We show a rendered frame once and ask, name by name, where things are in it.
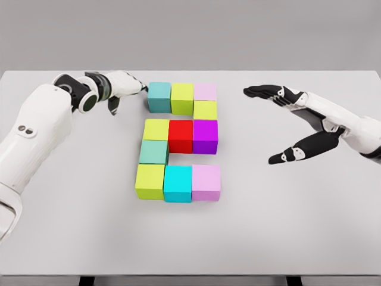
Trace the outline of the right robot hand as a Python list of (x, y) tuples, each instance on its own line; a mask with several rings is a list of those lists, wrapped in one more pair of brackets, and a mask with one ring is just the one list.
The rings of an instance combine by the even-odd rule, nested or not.
[(243, 89), (250, 98), (269, 100), (306, 120), (316, 133), (309, 135), (283, 152), (271, 156), (269, 164), (306, 160), (336, 148), (339, 138), (357, 126), (354, 113), (312, 92), (279, 85), (257, 85)]

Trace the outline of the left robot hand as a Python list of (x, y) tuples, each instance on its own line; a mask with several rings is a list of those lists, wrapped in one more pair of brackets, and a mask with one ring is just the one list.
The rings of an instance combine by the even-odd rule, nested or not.
[(126, 71), (112, 71), (106, 74), (110, 82), (110, 96), (108, 98), (108, 109), (115, 116), (121, 97), (136, 95), (141, 91), (147, 91), (148, 87), (140, 80)]

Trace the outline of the dull teal cube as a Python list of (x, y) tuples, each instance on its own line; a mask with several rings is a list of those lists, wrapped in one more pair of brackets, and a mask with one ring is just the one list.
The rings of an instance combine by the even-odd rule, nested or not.
[(171, 83), (150, 82), (148, 106), (152, 113), (171, 113)]

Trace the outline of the yellow-green cube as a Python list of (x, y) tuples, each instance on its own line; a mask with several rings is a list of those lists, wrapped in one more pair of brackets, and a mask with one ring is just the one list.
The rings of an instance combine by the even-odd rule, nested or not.
[(193, 118), (195, 120), (217, 120), (217, 101), (194, 101)]
[(193, 115), (193, 83), (173, 83), (171, 85), (171, 113), (182, 116)]
[(146, 119), (143, 140), (167, 141), (169, 123), (169, 119)]
[(139, 164), (135, 191), (141, 200), (164, 200), (164, 164)]

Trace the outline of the sea green cube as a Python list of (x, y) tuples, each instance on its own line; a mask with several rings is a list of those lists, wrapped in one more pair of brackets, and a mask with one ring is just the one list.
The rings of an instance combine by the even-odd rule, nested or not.
[(140, 148), (139, 164), (168, 164), (167, 141), (143, 140)]

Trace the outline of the red cube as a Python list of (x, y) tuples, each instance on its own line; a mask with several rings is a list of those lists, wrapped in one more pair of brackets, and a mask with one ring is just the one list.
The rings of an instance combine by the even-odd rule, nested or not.
[(168, 147), (170, 153), (192, 154), (192, 120), (170, 120), (168, 130)]

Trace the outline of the pale pink cube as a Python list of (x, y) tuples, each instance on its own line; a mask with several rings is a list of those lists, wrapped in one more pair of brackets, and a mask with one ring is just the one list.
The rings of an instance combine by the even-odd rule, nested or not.
[(220, 194), (220, 166), (192, 165), (192, 201), (218, 201)]
[(193, 97), (195, 101), (216, 101), (217, 85), (215, 83), (194, 83)]

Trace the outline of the purple cube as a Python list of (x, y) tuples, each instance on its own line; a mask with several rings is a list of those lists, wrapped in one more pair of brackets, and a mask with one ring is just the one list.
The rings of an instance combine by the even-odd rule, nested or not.
[(193, 121), (193, 153), (217, 154), (218, 148), (218, 121)]

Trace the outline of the bright cyan cube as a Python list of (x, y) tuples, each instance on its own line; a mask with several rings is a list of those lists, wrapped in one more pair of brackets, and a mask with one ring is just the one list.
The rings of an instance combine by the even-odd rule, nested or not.
[(168, 203), (190, 203), (192, 201), (192, 167), (165, 167), (164, 200)]

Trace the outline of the white table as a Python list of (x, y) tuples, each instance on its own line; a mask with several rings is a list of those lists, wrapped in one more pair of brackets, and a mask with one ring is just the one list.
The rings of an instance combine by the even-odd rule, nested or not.
[(173, 154), (221, 168), (218, 202), (140, 200), (146, 95), (77, 113), (71, 135), (23, 192), (0, 246), (0, 275), (381, 275), (381, 165), (346, 143), (305, 161), (267, 160), (313, 132), (243, 88), (279, 84), (381, 119), (375, 71), (135, 71), (143, 82), (217, 85), (217, 154)]

